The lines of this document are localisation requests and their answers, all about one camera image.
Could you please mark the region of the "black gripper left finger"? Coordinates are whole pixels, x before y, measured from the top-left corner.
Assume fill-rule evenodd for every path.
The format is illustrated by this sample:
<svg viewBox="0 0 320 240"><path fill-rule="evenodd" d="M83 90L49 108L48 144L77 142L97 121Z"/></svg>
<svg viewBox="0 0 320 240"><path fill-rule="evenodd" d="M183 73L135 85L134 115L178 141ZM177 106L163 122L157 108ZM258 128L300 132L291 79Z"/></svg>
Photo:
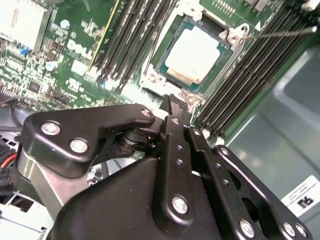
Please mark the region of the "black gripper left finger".
<svg viewBox="0 0 320 240"><path fill-rule="evenodd" d="M187 104L170 97L165 116L139 103L37 112L23 124L16 170L22 191L38 198L55 219L64 205L88 188L91 167L135 152L155 157L160 187L174 175L191 179Z"/></svg>

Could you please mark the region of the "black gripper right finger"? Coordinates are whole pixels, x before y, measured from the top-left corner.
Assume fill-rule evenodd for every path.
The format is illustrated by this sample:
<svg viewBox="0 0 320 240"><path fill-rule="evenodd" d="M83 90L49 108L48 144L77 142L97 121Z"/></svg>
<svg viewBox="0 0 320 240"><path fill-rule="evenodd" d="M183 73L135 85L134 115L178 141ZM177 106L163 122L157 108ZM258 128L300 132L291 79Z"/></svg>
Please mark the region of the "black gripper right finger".
<svg viewBox="0 0 320 240"><path fill-rule="evenodd" d="M226 146L210 148L190 124L188 104L175 100L175 117L186 124L192 168L204 182L223 240L311 240L312 233Z"/></svg>

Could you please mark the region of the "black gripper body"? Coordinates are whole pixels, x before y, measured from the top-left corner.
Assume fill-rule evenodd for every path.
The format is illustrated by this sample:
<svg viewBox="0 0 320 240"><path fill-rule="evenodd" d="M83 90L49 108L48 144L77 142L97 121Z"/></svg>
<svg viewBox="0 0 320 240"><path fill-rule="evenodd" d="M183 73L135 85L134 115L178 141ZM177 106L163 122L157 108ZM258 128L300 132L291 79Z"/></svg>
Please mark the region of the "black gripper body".
<svg viewBox="0 0 320 240"><path fill-rule="evenodd" d="M233 240L234 233L218 221L204 183L192 177L195 219L190 228L171 235L153 217L159 161L139 160L72 197L60 210L52 240Z"/></svg>

